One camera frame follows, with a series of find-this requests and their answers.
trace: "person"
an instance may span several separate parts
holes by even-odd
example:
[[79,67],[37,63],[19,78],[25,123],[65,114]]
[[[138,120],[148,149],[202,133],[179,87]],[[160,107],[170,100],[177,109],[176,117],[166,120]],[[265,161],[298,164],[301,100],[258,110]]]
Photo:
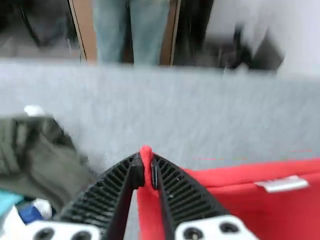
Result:
[[130,17],[134,64],[158,65],[169,9],[170,0],[95,0],[98,62],[122,61]]

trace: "green jacket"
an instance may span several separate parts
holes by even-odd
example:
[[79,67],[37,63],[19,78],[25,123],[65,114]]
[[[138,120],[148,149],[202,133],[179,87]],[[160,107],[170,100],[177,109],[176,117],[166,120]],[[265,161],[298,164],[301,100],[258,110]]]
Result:
[[0,189],[47,199],[59,212],[95,181],[53,118],[0,119]]

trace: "wall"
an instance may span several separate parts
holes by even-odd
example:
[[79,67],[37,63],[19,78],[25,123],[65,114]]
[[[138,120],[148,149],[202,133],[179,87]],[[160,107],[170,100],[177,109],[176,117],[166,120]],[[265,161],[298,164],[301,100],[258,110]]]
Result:
[[280,73],[320,74],[319,10],[319,0],[215,0],[206,33],[232,35],[243,23],[254,52],[268,32],[285,55]]

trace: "blue jeans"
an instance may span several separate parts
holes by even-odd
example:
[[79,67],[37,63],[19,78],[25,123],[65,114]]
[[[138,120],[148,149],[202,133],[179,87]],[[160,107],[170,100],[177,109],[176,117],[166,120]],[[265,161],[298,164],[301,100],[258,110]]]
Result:
[[93,21],[98,61],[122,61],[128,6],[134,64],[158,65],[170,8],[169,0],[95,0]]

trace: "gray felt surface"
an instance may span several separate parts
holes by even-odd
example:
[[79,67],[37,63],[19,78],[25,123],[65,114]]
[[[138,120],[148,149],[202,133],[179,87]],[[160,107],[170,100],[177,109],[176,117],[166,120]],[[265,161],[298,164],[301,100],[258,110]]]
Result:
[[[0,62],[0,114],[42,106],[99,173],[144,144],[196,170],[287,161],[320,156],[318,80]],[[136,204],[127,229],[138,238]]]

